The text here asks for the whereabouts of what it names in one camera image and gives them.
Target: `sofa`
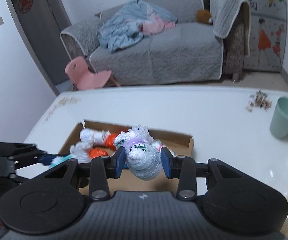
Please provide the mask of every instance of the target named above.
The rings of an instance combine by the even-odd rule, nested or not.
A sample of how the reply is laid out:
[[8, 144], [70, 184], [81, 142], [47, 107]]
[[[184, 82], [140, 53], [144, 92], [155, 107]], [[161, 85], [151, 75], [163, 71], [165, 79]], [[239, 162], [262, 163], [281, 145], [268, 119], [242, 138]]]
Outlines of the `sofa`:
[[[164, 7], [178, 18], [175, 28], [143, 39], [138, 44], [110, 53], [100, 47], [98, 29], [123, 5], [107, 9], [61, 32], [60, 38], [71, 59], [83, 56], [90, 70], [111, 70], [121, 85], [157, 85], [219, 80], [222, 75], [237, 79], [242, 73], [245, 49], [245, 17], [240, 8], [228, 36], [215, 37], [212, 25], [195, 22], [198, 9], [210, 10], [210, 0], [144, 0]], [[222, 42], [221, 55], [212, 53]], [[208, 53], [197, 55], [201, 48]], [[221, 57], [222, 68], [202, 66], [210, 57]]]

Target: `red sticker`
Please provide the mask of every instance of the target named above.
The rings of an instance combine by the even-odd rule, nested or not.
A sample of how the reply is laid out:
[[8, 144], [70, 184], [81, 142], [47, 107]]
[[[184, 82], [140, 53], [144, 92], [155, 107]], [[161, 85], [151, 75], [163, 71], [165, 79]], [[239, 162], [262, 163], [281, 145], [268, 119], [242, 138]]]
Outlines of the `red sticker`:
[[33, 0], [19, 0], [19, 11], [20, 13], [28, 13], [33, 5]]

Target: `orange dress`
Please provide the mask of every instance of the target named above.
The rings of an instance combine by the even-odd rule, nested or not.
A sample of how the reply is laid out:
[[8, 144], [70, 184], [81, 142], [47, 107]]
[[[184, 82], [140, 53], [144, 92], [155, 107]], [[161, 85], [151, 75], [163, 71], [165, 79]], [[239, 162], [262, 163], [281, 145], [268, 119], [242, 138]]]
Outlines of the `orange dress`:
[[259, 31], [258, 49], [271, 48], [271, 42], [263, 29]]

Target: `blanket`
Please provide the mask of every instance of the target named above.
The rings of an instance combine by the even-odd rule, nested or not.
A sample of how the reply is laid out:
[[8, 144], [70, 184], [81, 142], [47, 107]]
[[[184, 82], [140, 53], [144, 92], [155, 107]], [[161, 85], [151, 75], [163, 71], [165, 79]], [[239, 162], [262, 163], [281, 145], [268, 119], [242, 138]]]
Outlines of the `blanket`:
[[245, 21], [245, 55], [250, 55], [250, 6], [247, 0], [210, 0], [210, 13], [214, 21], [214, 34], [227, 38], [231, 27], [240, 11], [243, 9]]
[[145, 36], [175, 27], [177, 18], [166, 9], [132, 0], [100, 29], [100, 46], [113, 53], [140, 42]]

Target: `plastic bag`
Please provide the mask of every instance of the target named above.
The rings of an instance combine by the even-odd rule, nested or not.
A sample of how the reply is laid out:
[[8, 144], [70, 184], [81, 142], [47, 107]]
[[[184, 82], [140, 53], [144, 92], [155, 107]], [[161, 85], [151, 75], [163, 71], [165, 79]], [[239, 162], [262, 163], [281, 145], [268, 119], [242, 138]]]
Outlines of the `plastic bag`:
[[74, 157], [72, 156], [72, 154], [69, 154], [69, 155], [67, 155], [67, 156], [65, 156], [65, 157], [61, 157], [61, 156], [56, 157], [56, 158], [54, 158], [54, 159], [52, 160], [51, 164], [49, 165], [49, 169], [55, 167], [56, 165], [58, 165], [58, 164], [60, 164], [60, 163], [62, 163], [62, 162], [64, 162], [64, 161], [67, 161], [67, 160], [69, 160], [69, 159], [74, 159]]
[[[162, 143], [162, 141], [160, 140], [154, 140], [153, 143], [151, 144], [152, 146], [154, 146], [159, 152], [163, 147], [167, 147], [165, 144]], [[173, 150], [168, 149], [170, 151], [170, 153], [176, 157], [176, 154]]]
[[111, 135], [109, 131], [97, 131], [85, 128], [80, 132], [80, 139], [82, 142], [86, 142], [91, 145], [105, 146], [105, 141], [109, 135]]
[[125, 147], [126, 164], [131, 173], [142, 180], [156, 178], [162, 168], [160, 152], [151, 145], [153, 141], [148, 128], [141, 125], [120, 133], [114, 140], [116, 148]]
[[107, 151], [105, 150], [102, 150], [100, 148], [94, 148], [94, 149], [90, 149], [89, 150], [89, 153], [88, 153], [89, 157], [94, 159], [96, 157], [99, 157], [99, 156], [108, 156], [108, 153]]
[[76, 145], [71, 145], [69, 152], [72, 158], [78, 159], [79, 163], [90, 163], [91, 158], [88, 156], [87, 149], [91, 148], [91, 144], [86, 142], [78, 142]]
[[114, 141], [116, 137], [118, 136], [118, 133], [111, 133], [107, 139], [105, 140], [105, 146], [110, 148], [112, 151], [116, 151], [116, 147], [114, 145]]

